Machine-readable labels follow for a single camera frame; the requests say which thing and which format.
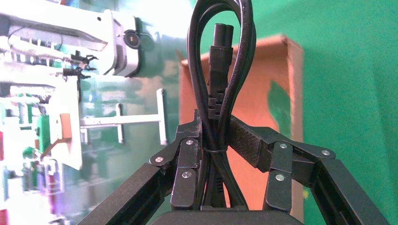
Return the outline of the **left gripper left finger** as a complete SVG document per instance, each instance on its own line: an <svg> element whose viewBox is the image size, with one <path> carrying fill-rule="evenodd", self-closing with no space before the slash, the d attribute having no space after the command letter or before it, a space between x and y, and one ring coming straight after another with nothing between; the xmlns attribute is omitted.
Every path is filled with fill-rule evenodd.
<svg viewBox="0 0 398 225"><path fill-rule="evenodd" d="M174 210L196 208L201 119L179 125L175 140L144 163L81 221L81 225L145 225L165 197Z"/></svg>

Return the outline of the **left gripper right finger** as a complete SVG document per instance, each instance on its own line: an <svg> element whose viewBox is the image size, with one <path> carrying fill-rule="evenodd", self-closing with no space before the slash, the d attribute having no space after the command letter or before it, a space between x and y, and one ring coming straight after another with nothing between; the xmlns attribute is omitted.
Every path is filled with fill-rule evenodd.
<svg viewBox="0 0 398 225"><path fill-rule="evenodd" d="M230 147L253 168L268 173L263 209L288 213L291 183L309 188L328 225L386 225L387 219L336 154L297 142L270 127L230 120Z"/></svg>

